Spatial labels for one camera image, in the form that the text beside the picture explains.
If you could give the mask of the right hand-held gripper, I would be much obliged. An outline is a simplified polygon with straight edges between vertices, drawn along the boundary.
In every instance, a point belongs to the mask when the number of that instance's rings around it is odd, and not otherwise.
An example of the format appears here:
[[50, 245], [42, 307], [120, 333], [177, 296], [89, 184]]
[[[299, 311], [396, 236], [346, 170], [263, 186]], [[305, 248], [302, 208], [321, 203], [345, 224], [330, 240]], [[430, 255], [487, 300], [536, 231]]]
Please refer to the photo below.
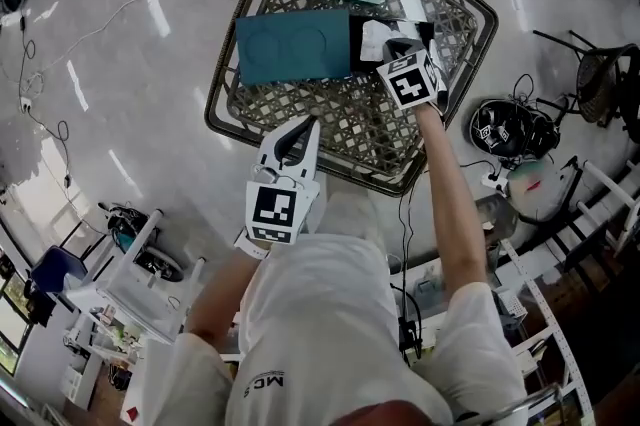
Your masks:
[[388, 40], [377, 72], [400, 110], [429, 104], [439, 115], [449, 106], [449, 92], [436, 42], [416, 39]]

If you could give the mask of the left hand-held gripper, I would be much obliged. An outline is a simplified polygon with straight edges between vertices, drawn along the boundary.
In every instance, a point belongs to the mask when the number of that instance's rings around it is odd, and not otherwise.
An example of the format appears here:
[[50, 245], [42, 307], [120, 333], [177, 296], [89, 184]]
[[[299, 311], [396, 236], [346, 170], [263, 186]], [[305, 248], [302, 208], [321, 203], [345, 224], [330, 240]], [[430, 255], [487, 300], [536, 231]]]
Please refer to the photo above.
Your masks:
[[[250, 257], [264, 259], [272, 245], [294, 244], [303, 230], [320, 193], [315, 180], [320, 131], [316, 117], [294, 117], [263, 138], [246, 186], [245, 226], [234, 242]], [[300, 161], [285, 160], [303, 134]]]

